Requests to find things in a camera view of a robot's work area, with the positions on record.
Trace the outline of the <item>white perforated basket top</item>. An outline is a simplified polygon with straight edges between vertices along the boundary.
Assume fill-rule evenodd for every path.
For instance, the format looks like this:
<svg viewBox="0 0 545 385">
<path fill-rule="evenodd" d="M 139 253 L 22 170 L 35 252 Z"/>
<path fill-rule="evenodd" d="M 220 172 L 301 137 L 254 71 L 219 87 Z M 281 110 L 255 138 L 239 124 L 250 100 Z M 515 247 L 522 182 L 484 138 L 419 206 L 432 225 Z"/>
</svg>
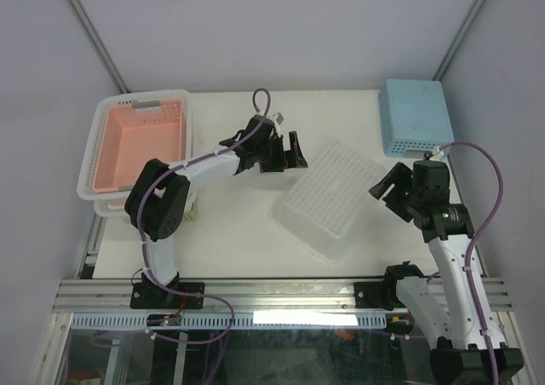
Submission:
<svg viewBox="0 0 545 385">
<path fill-rule="evenodd" d="M 376 205 L 369 189 L 386 174 L 371 158 L 332 141 L 272 205 L 270 219 L 312 256 L 336 264 L 347 256 Z"/>
</svg>

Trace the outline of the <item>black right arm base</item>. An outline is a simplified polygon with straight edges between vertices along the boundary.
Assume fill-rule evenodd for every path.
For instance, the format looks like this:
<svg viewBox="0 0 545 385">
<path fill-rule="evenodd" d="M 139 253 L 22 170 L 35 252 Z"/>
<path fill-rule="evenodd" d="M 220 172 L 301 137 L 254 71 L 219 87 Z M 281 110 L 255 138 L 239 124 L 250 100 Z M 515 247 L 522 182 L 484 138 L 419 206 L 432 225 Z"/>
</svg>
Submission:
<svg viewBox="0 0 545 385">
<path fill-rule="evenodd" d="M 380 281 L 358 281 L 353 284 L 355 307 L 358 309 L 380 308 L 393 311 L 404 304 L 397 298 L 397 283 L 407 277 L 423 278 L 424 274 L 417 265 L 404 261 L 398 265 L 386 267 Z"/>
</svg>

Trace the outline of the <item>right aluminium frame post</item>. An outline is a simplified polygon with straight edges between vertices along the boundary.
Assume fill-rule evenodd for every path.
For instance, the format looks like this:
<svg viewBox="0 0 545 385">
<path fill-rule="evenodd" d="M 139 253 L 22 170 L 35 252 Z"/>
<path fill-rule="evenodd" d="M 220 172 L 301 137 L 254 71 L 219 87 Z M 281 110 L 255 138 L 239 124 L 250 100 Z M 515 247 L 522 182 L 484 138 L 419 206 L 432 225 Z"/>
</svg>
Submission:
<svg viewBox="0 0 545 385">
<path fill-rule="evenodd" d="M 441 81 L 444 78 L 445 74 L 449 71 L 452 62 L 454 61 L 456 55 L 464 44 L 471 28 L 473 27 L 474 22 L 478 19 L 481 10 L 487 2 L 488 0 L 472 1 L 467 13 L 462 19 L 462 23 L 457 28 L 455 36 L 451 40 L 444 57 L 442 58 L 437 70 L 433 75 L 434 81 Z"/>
</svg>

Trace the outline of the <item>yellow-green perforated basket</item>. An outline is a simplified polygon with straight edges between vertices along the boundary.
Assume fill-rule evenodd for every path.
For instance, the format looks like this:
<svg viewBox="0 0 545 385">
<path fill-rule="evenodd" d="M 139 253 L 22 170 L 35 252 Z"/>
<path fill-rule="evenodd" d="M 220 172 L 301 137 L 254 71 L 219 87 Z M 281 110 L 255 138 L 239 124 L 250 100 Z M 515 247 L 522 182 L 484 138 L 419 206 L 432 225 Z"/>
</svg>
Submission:
<svg viewBox="0 0 545 385">
<path fill-rule="evenodd" d="M 182 221 L 196 221 L 198 219 L 198 202 L 194 201 L 191 208 L 183 214 Z"/>
</svg>

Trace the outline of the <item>pink basket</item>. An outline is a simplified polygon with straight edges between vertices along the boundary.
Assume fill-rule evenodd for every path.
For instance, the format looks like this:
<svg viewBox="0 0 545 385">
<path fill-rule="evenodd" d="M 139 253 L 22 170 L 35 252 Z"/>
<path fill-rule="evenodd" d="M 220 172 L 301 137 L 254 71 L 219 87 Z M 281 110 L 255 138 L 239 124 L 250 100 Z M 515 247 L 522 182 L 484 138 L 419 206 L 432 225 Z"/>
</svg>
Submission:
<svg viewBox="0 0 545 385">
<path fill-rule="evenodd" d="M 180 99 L 113 106 L 106 115 L 91 188 L 95 193 L 130 189 L 151 159 L 181 161 L 189 152 L 188 124 Z"/>
</svg>

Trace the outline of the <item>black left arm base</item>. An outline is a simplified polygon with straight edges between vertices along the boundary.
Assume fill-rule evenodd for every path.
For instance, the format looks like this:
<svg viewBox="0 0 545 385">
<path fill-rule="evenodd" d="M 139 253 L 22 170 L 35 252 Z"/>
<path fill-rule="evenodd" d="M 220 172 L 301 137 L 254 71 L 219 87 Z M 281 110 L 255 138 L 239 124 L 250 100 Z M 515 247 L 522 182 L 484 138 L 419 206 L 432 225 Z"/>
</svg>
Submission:
<svg viewBox="0 0 545 385">
<path fill-rule="evenodd" d="M 131 278 L 132 293 L 130 298 L 131 309 L 179 309 L 199 310 L 204 306 L 202 294 L 205 292 L 204 282 L 189 282 L 176 276 L 167 287 L 171 290 L 183 292 L 184 295 L 173 294 L 155 285 L 144 273 L 139 279 Z"/>
</svg>

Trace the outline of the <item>aluminium frame post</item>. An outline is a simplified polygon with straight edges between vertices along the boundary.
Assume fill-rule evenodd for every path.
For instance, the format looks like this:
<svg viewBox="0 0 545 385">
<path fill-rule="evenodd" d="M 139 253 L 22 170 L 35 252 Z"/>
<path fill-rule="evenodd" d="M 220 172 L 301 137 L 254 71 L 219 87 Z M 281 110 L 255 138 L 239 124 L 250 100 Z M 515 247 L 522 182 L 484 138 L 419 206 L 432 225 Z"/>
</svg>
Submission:
<svg viewBox="0 0 545 385">
<path fill-rule="evenodd" d="M 437 70 L 433 75 L 434 81 L 441 81 L 444 78 L 445 74 L 449 71 L 452 62 L 454 61 L 456 55 L 464 44 L 471 28 L 473 27 L 474 22 L 478 19 L 481 10 L 487 2 L 488 0 L 472 1 L 467 13 L 462 19 L 462 23 L 457 28 L 455 36 L 451 40 L 444 57 L 442 58 Z"/>
<path fill-rule="evenodd" d="M 93 21 L 90 19 L 82 1 L 66 0 L 66 3 L 114 86 L 117 88 L 120 94 L 128 94 L 130 92 L 129 87 L 125 83 Z"/>
</svg>

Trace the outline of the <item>left aluminium frame post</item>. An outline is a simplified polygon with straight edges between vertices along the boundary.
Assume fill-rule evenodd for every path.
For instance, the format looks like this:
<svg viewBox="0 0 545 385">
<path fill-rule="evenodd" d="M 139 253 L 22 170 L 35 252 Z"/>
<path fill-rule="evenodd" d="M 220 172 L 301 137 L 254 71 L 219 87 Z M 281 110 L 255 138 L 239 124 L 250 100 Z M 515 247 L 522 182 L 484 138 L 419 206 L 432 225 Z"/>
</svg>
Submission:
<svg viewBox="0 0 545 385">
<path fill-rule="evenodd" d="M 120 94 L 128 94 L 130 92 L 129 87 L 125 83 L 93 21 L 90 19 L 82 1 L 66 0 L 66 3 L 114 86 L 117 88 Z"/>
</svg>

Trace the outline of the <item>aluminium mounting rail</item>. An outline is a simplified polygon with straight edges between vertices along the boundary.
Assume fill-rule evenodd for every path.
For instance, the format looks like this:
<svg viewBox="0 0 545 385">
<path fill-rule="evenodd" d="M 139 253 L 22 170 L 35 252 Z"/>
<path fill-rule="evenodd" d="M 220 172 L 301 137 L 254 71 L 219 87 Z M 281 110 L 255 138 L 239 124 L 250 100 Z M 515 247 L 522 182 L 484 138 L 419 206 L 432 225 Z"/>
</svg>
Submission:
<svg viewBox="0 0 545 385">
<path fill-rule="evenodd" d="M 216 296 L 229 302 L 237 313 L 261 310 L 309 310 L 349 313 L 380 312 L 370 301 L 377 295 L 379 279 L 183 279 L 182 289 L 196 292 L 186 298 L 190 313 L 226 313 Z M 64 279 L 54 299 L 55 313 L 168 312 L 182 304 L 180 298 L 166 305 L 138 278 Z"/>
</svg>

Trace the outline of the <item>light blue perforated basket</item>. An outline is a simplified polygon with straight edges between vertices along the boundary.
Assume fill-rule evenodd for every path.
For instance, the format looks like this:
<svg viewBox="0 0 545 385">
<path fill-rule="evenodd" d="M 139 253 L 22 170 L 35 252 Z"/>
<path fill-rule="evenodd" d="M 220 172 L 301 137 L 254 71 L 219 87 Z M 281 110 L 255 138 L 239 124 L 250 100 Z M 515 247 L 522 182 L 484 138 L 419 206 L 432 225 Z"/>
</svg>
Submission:
<svg viewBox="0 0 545 385">
<path fill-rule="evenodd" d="M 382 149 L 404 158 L 455 140 L 441 82 L 388 79 L 378 94 Z"/>
</svg>

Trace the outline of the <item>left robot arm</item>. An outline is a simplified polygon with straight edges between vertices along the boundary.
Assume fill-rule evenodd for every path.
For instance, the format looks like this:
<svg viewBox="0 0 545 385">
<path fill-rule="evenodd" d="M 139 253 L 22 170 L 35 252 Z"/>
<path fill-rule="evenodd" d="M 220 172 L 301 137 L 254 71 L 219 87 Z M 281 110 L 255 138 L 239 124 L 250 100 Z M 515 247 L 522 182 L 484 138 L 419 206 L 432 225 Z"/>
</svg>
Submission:
<svg viewBox="0 0 545 385">
<path fill-rule="evenodd" d="M 189 161 L 166 164 L 156 158 L 141 171 L 124 206 L 131 224 L 141 236 L 143 282 L 148 295 L 160 307 L 175 303 L 183 292 L 174 261 L 173 235 L 182 223 L 186 203 L 210 183 L 259 166 L 261 173 L 305 169 L 297 133 L 289 132 L 290 148 L 284 149 L 279 133 L 280 116 L 256 114 L 235 136 L 212 151 Z"/>
</svg>

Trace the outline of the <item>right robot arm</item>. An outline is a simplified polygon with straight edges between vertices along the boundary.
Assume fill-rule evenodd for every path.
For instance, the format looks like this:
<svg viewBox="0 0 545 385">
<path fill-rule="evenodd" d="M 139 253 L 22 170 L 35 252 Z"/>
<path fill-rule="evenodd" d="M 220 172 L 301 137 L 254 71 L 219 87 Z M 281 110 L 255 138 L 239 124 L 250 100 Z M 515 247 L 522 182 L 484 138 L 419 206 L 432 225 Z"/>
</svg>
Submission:
<svg viewBox="0 0 545 385">
<path fill-rule="evenodd" d="M 433 296 L 421 270 L 404 262 L 387 267 L 382 282 L 364 297 L 375 307 L 408 309 L 430 347 L 438 384 L 503 384 L 524 366 L 495 321 L 473 253 L 477 236 L 467 208 L 450 202 L 450 172 L 442 162 L 395 164 L 369 190 L 400 219 L 422 232 L 436 262 L 444 306 Z"/>
</svg>

